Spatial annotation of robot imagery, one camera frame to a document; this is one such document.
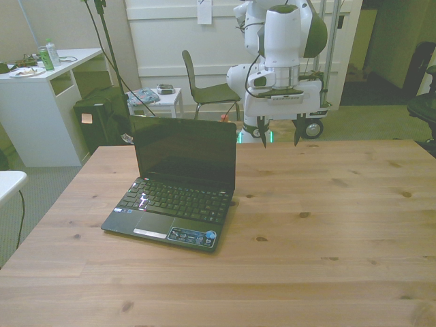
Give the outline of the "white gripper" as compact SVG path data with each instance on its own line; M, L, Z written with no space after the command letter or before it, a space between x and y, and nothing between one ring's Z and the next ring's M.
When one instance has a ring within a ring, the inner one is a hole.
M245 93L244 111L246 116L257 116L257 126L264 147L266 147L266 134L269 130L269 120L265 116L296 115L294 125L294 145L296 146L305 130L306 114L317 112L320 109L320 80L302 80L295 88L302 93L284 95L271 95L270 97L253 97Z

